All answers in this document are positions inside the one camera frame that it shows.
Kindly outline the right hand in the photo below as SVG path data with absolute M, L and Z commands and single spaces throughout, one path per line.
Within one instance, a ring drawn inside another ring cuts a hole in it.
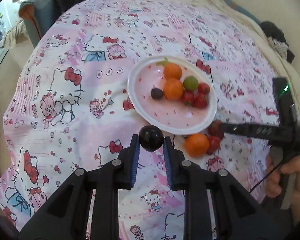
M 280 168 L 273 171 L 266 179 L 266 195 L 270 198 L 278 197 L 283 192 L 280 179 L 287 176 L 293 185 L 291 202 L 300 201 L 300 155 L 294 157 Z

